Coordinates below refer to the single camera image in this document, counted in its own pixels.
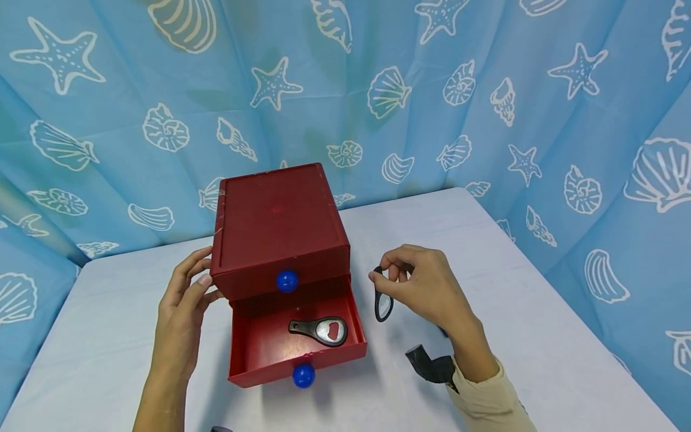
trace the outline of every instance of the right hand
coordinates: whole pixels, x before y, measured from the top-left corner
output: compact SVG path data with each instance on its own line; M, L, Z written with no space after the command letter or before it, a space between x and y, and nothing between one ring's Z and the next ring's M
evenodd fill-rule
M369 273L378 291L447 332L457 323L477 321L442 251L402 245L386 252L379 265L388 270L388 279Z

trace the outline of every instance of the starfish print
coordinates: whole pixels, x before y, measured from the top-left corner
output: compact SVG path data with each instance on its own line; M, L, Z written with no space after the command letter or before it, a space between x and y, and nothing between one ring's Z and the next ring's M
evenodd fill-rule
M535 158L535 153L538 152L536 147L531 147L525 153L521 153L514 145L509 144L509 151L513 156L513 163L509 165L509 171L519 171L523 174L523 180L525 180L525 186L530 186L530 179L533 175L537 178L542 178L542 171L540 167L533 162Z
M589 57L588 52L585 50L585 46L578 42L571 63L550 69L547 71L547 74L550 77L565 78L569 80L568 100L573 99L578 89L581 87L591 95L596 96L600 93L600 87L593 81L590 74L597 65L607 58L607 54L609 54L609 51L602 50L597 53L595 57Z
M43 45L40 49L17 50L10 53L10 58L19 63L42 64L53 74L55 91L65 96L70 84L76 77L83 77L94 82L106 82L89 63L88 55L96 44L94 32L81 32L76 37L64 41L53 32L29 17L29 26Z
M456 34L456 15L470 0L439 0L437 3L418 3L415 13L427 17L429 24L422 33L420 45L432 39L439 30L444 30L449 36Z
M288 69L288 57L282 58L271 72L262 71L260 68L252 68L252 75L257 80L257 91L249 105L256 108L264 99L268 99L276 111L281 110L282 93L302 93L303 87L285 80L285 71Z

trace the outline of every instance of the blue backdrop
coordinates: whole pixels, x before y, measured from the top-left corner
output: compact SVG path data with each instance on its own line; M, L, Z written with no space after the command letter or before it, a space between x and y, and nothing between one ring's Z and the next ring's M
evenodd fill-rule
M690 50L690 0L1 5L0 414L68 259L208 236L220 178L318 161L340 208L466 187L691 429Z

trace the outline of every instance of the hand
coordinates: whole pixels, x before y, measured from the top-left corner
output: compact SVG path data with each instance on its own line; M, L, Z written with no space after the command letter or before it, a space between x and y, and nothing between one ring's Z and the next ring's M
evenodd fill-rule
M205 258L209 253L210 247L192 252L175 267L158 306L151 374L163 374L182 385L187 385L197 366L204 312L222 297L218 290L207 293L213 282L208 274L190 285L193 276L211 266Z

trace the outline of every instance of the white table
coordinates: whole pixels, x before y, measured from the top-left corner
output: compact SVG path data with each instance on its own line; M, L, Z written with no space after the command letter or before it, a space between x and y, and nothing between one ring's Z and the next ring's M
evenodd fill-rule
M250 389L226 381L231 310L207 312L187 398L187 430L454 431L444 386L419 378L404 352L451 352L401 304L374 317L367 273L386 250L444 250L540 431L671 432L671 422L464 189L344 210L352 287L369 341L364 359ZM149 368L156 307L173 266L210 238L89 263L41 349L1 432L131 430Z

